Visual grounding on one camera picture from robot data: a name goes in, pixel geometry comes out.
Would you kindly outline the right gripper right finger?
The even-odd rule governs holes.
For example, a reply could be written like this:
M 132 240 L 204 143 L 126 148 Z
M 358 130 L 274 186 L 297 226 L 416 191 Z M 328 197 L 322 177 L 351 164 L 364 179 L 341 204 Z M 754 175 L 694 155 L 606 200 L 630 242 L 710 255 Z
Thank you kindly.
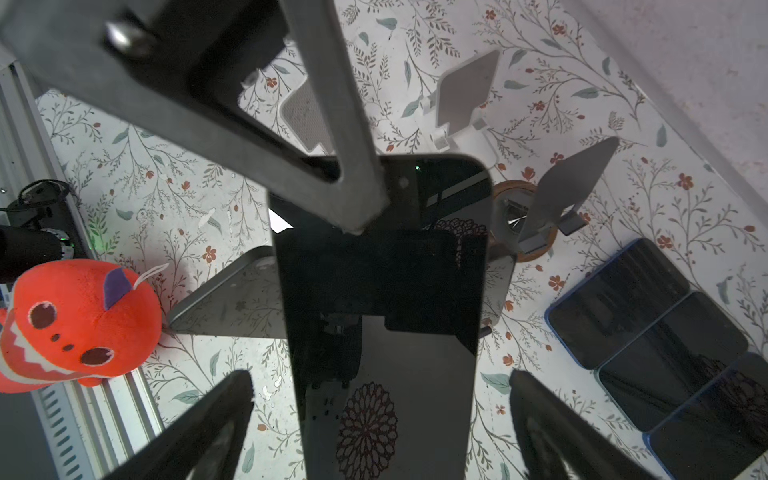
M 510 414 L 530 479 L 650 479 L 531 373 L 509 378 Z

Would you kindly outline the blue phone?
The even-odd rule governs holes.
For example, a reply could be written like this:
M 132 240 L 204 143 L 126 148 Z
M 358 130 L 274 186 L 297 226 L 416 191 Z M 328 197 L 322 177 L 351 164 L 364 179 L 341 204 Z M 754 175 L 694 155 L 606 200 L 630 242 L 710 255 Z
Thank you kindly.
M 689 291 L 660 248 L 638 238 L 554 302 L 545 319 L 574 361 L 594 370 Z
M 734 479 L 767 452 L 767 361 L 748 353 L 645 435 L 673 479 Z

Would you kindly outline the teal green phone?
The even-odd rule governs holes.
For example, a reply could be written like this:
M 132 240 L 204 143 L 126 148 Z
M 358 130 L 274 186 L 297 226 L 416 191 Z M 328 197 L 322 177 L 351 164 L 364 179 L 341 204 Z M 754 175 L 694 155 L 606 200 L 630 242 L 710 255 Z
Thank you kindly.
M 602 365 L 597 378 L 635 428 L 649 432 L 748 346 L 710 297 L 693 292 Z

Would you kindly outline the black phone front stand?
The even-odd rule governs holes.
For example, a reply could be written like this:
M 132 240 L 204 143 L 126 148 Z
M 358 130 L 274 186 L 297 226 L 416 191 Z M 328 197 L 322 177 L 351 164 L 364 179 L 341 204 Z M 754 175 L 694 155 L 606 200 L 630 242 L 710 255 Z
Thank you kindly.
M 388 156 L 359 234 L 299 211 L 274 237 L 306 475 L 460 479 L 492 210 L 464 155 Z

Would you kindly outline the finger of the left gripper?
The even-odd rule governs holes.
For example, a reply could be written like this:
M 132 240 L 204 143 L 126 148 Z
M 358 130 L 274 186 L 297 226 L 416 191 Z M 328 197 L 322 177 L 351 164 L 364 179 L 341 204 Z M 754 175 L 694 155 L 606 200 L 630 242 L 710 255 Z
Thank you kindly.
M 180 20 L 191 69 L 189 105 L 199 117 L 183 145 L 349 232 L 388 205 L 382 167 L 331 1 L 185 1 Z M 340 173 L 325 180 L 303 155 L 237 105 L 238 82 L 295 41 L 335 147 Z

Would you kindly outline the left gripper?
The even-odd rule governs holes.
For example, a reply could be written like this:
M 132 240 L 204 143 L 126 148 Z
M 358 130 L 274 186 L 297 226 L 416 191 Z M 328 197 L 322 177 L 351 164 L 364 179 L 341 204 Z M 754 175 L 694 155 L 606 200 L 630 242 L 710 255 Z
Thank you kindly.
M 238 104 L 282 50 L 275 1 L 5 1 L 1 40 L 42 81 L 253 180 L 297 149 Z

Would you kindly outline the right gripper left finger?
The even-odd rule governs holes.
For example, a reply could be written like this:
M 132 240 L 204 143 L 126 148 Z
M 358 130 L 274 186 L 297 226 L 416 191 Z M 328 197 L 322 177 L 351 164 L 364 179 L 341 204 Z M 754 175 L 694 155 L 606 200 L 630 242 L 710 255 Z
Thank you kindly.
M 109 479 L 232 479 L 254 407 L 252 378 L 235 370 Z

